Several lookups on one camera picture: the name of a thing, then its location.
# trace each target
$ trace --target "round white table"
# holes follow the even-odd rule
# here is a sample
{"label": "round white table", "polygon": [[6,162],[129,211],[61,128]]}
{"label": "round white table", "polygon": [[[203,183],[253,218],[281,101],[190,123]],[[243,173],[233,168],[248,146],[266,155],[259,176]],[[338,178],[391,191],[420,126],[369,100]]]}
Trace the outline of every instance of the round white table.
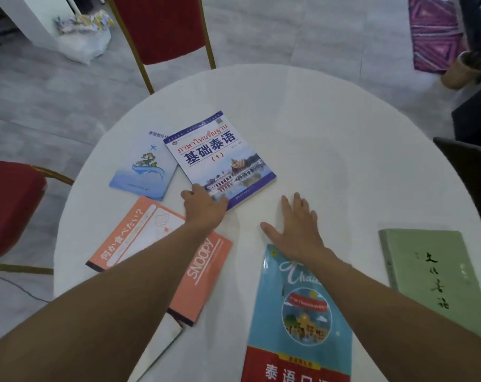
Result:
{"label": "round white table", "polygon": [[[377,231],[458,230],[481,284],[481,222],[460,178],[403,114],[358,86],[317,71],[238,65],[180,80],[130,110],[99,141],[73,185],[54,254],[54,295],[94,276],[85,262],[134,204],[108,184],[133,135],[173,134],[222,110],[277,181],[228,212],[217,232],[234,242],[195,327],[143,381],[237,381],[267,240],[282,226],[279,198],[300,191],[339,257],[388,284]],[[162,201],[183,213],[190,183],[179,168]],[[357,338],[352,381],[385,380]]]}

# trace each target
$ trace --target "hand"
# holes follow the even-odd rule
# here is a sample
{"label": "hand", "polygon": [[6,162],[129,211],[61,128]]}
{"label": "hand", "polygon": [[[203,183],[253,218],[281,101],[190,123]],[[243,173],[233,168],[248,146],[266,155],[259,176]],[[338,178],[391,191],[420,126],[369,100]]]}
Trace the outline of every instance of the hand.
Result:
{"label": "hand", "polygon": [[207,234],[212,232],[223,220],[228,199],[223,197],[214,202],[207,191],[195,183],[189,190],[180,193],[186,209],[186,224],[192,224]]}
{"label": "hand", "polygon": [[284,230],[279,233],[272,225],[261,223],[262,231],[289,260],[299,261],[308,266],[317,256],[336,258],[320,237],[315,211],[310,212],[307,200],[294,194],[294,210],[286,196],[282,196]]}

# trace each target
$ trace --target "forearm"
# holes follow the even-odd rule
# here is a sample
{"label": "forearm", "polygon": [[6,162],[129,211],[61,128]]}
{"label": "forearm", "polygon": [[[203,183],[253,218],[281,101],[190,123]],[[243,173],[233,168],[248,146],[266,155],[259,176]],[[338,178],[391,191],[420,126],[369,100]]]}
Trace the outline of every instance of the forearm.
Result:
{"label": "forearm", "polygon": [[208,231],[185,224],[0,340],[0,381],[124,382]]}
{"label": "forearm", "polygon": [[340,260],[314,256],[308,268],[390,382],[481,381],[479,336]]}

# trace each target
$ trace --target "purple and white book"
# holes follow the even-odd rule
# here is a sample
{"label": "purple and white book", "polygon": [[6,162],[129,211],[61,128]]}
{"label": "purple and white book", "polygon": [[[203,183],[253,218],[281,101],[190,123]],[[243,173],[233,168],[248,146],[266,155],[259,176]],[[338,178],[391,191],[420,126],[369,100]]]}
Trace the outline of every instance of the purple and white book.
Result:
{"label": "purple and white book", "polygon": [[228,209],[276,179],[222,111],[164,142],[191,183],[203,186],[214,201],[227,197]]}

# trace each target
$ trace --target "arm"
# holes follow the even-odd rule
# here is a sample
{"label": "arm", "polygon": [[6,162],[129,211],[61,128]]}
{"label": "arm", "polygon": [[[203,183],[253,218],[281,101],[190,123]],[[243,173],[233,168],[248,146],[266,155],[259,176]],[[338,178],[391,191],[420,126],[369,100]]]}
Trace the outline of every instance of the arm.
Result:
{"label": "arm", "polygon": [[286,197],[282,202],[284,232],[267,223],[262,230],[319,279],[390,382],[481,381],[481,337],[339,260],[298,193],[293,210]]}
{"label": "arm", "polygon": [[184,191],[186,223],[119,265],[72,288],[0,340],[0,382],[129,378],[227,199]]}

